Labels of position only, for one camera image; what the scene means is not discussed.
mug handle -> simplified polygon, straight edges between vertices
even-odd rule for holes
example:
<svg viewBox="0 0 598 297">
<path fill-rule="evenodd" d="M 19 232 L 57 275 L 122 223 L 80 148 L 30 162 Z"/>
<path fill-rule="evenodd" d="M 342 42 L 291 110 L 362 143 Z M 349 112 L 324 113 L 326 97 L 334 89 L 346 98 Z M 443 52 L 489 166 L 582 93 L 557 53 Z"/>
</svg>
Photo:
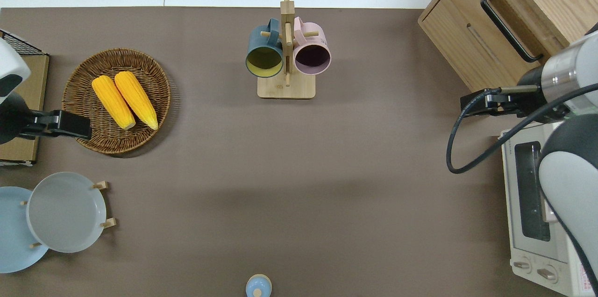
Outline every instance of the mug handle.
<svg viewBox="0 0 598 297">
<path fill-rule="evenodd" d="M 270 18 L 270 22 L 268 22 L 268 31 L 270 32 L 270 36 L 268 37 L 268 45 L 276 46 L 276 42 L 278 41 L 278 30 L 280 29 L 280 21 L 275 18 Z"/>
<path fill-rule="evenodd" d="M 297 44 L 299 44 L 299 46 L 301 46 L 302 44 L 307 43 L 307 40 L 305 39 L 305 35 L 303 35 L 303 21 L 301 20 L 300 17 L 295 17 L 295 23 L 294 23 L 294 30 L 293 30 L 293 35 L 295 36 L 295 40 L 297 40 Z"/>
</svg>

black drawer handle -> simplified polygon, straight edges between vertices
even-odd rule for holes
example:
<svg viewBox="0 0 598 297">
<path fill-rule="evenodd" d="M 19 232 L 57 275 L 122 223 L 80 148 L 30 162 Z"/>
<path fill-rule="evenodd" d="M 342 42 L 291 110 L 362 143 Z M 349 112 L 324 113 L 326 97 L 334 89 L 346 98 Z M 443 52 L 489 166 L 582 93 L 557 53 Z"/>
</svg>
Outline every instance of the black drawer handle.
<svg viewBox="0 0 598 297">
<path fill-rule="evenodd" d="M 500 20 L 500 17 L 498 16 L 498 14 L 496 14 L 495 10 L 493 10 L 492 7 L 490 6 L 490 4 L 488 4 L 488 0 L 481 0 L 480 5 L 482 6 L 482 9 L 484 10 L 484 12 L 486 12 L 486 14 L 492 20 L 492 22 L 496 25 L 496 27 L 502 33 L 502 35 L 504 35 L 505 38 L 511 44 L 511 46 L 513 46 L 513 48 L 515 48 L 515 50 L 517 51 L 517 54 L 519 54 L 521 59 L 524 59 L 528 63 L 534 63 L 534 62 L 540 60 L 544 56 L 543 54 L 539 54 L 537 57 L 532 57 L 531 55 L 529 55 L 529 53 L 525 50 L 525 48 L 523 48 L 523 45 L 521 45 L 519 40 L 517 40 L 517 38 L 515 38 L 513 33 L 510 31 L 510 29 L 508 27 L 506 27 L 505 23 L 503 23 L 502 20 Z"/>
</svg>

plate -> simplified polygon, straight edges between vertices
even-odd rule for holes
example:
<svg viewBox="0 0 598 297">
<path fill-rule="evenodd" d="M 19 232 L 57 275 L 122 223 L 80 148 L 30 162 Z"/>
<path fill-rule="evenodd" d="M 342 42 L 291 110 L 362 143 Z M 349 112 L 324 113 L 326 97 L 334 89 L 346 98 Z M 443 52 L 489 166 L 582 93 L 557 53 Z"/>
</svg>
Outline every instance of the plate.
<svg viewBox="0 0 598 297">
<path fill-rule="evenodd" d="M 13 186 L 0 187 L 0 274 L 30 267 L 48 251 L 46 246 L 29 248 L 37 242 L 27 226 L 27 208 L 31 191 Z"/>
<path fill-rule="evenodd" d="M 158 130 L 162 127 L 171 106 L 171 85 L 158 62 L 134 49 L 116 48 L 100 52 L 83 61 L 71 74 L 62 95 L 62 109 L 89 118 L 92 139 L 77 139 L 84 147 L 106 155 L 124 154 L 144 145 L 158 132 L 135 116 L 135 126 L 121 129 L 108 114 L 92 88 L 92 81 L 100 75 L 110 78 L 128 70 L 148 95 L 156 110 Z"/>
<path fill-rule="evenodd" d="M 106 204 L 92 186 L 91 180 L 73 172 L 54 173 L 39 182 L 27 205 L 27 224 L 38 242 L 75 253 L 100 237 Z"/>
</svg>

brown table surface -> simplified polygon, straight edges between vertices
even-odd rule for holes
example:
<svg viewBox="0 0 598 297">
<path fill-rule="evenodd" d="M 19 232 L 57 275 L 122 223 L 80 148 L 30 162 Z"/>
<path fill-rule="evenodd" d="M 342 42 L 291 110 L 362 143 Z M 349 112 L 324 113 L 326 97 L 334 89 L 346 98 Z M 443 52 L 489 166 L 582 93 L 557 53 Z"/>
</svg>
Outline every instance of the brown table surface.
<svg viewBox="0 0 598 297">
<path fill-rule="evenodd" d="M 277 8 L 3 8 L 0 28 L 51 54 L 45 110 L 87 57 L 134 48 L 173 82 L 164 127 L 125 157 L 59 137 L 2 186 L 59 171 L 107 180 L 120 223 L 90 248 L 0 276 L 0 296 L 557 296 L 510 269 L 499 154 L 444 165 L 465 85 L 417 25 L 421 10 L 298 8 L 332 52 L 312 100 L 259 99 L 244 65 Z M 457 164 L 513 118 L 466 121 Z"/>
</svg>

label sticker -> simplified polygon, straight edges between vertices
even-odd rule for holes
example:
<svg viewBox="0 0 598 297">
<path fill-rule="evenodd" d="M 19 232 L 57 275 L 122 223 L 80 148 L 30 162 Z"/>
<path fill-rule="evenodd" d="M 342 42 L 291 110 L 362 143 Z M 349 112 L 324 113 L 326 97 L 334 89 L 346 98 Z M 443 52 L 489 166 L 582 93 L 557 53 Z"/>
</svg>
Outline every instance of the label sticker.
<svg viewBox="0 0 598 297">
<path fill-rule="evenodd" d="M 579 264 L 579 284 L 581 286 L 581 292 L 592 292 L 592 285 L 588 278 L 588 273 L 585 272 L 584 266 Z"/>
</svg>

